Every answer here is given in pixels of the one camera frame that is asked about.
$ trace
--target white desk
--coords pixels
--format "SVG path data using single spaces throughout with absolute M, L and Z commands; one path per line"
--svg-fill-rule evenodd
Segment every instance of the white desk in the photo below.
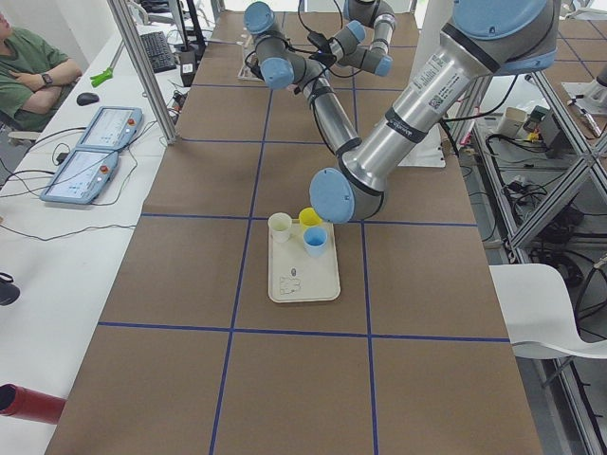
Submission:
M 114 78 L 97 88 L 89 76 L 101 73 L 111 62 L 120 42 L 116 34 L 90 65 L 64 105 L 48 124 L 42 137 L 65 128 L 86 126 L 100 106 L 136 106 L 143 111 L 143 125 L 154 114 L 126 50 L 114 70 Z M 163 97 L 168 101 L 181 84 L 178 69 L 157 74 Z M 95 92 L 101 101 L 76 104 L 82 92 Z M 18 171 L 55 171 L 51 156 L 60 142 L 74 146 L 82 132 L 59 135 L 26 155 Z M 50 237 L 90 226 L 137 223 L 145 199 L 164 154 L 164 139 L 157 125 L 131 148 L 138 166 L 124 186 L 118 202 L 107 207 L 74 207 L 42 202 L 32 194 L 0 198 L 4 226 L 28 234 Z M 123 152 L 113 181 L 95 201 L 116 199 L 120 185 L 135 161 Z M 25 173 L 33 189 L 43 187 L 47 177 Z M 0 196 L 24 192 L 18 182 L 9 182 Z M 116 277 L 132 229 L 108 228 L 41 242 L 0 229 L 0 270 L 12 275 L 21 289 L 18 301 L 0 307 L 0 383 L 14 383 L 52 395 L 67 397 L 80 368 L 101 309 Z M 40 455 L 45 452 L 55 427 L 13 418 L 0 418 L 2 452 Z

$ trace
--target chair leg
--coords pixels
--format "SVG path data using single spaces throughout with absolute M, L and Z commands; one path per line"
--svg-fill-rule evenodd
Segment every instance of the chair leg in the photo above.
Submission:
M 567 366 L 568 366 L 568 365 L 569 365 L 571 362 L 573 362 L 573 359 L 574 359 L 574 358 L 575 358 L 575 357 L 574 357 L 574 356 L 572 356 L 572 355 L 571 355 L 570 357 L 567 357 L 567 359 L 566 359 L 564 362 L 562 362 L 562 364 L 561 364 L 561 365 L 560 365 L 560 366 L 559 366 L 559 367 L 558 367 L 558 368 L 557 368 L 557 369 L 556 369 L 556 370 L 555 370 L 555 371 L 554 371 L 552 374 L 550 374 L 550 375 L 549 375 L 549 376 L 546 378 L 546 380 L 545 380 L 545 381 L 543 381 L 543 382 L 542 382 L 542 389 L 545 389 L 546 387 L 548 387 L 548 386 L 550 385 L 550 383 L 551 383 L 552 381 L 554 381 L 554 380 L 555 380 L 555 378 L 556 378 L 557 376 L 559 376 L 559 374 L 561 374 L 561 373 L 562 373 L 562 371 L 563 371 L 563 370 L 564 370 L 564 369 L 565 369 L 565 368 L 566 368 L 566 367 L 567 367 Z

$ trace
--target green t-shirt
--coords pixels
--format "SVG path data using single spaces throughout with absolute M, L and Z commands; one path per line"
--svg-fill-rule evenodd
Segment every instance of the green t-shirt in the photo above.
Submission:
M 42 37 L 24 28 L 14 27 L 5 40 L 12 56 L 0 55 L 0 111 L 14 118 L 29 131 L 42 131 L 64 102 L 71 85 L 64 87 L 55 105 L 46 114 L 21 110 L 32 91 L 17 82 L 9 70 L 20 73 L 41 74 L 65 62 L 68 57 Z

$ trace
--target tray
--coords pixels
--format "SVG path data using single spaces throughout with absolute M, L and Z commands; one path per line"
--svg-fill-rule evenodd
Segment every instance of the tray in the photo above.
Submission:
M 333 225 L 322 223 L 328 235 L 324 253 L 310 257 L 304 248 L 299 222 L 293 220 L 291 237 L 283 244 L 267 230 L 267 293 L 277 303 L 334 300 L 340 294 L 338 255 Z

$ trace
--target computer keyboard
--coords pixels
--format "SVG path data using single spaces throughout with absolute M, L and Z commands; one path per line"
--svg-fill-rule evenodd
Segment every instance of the computer keyboard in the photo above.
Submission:
M 169 43 L 167 43 L 164 33 L 161 31 L 153 31 L 140 35 L 140 38 L 155 73 L 177 68 L 173 58 L 173 52 L 171 52 L 171 48 L 169 47 Z

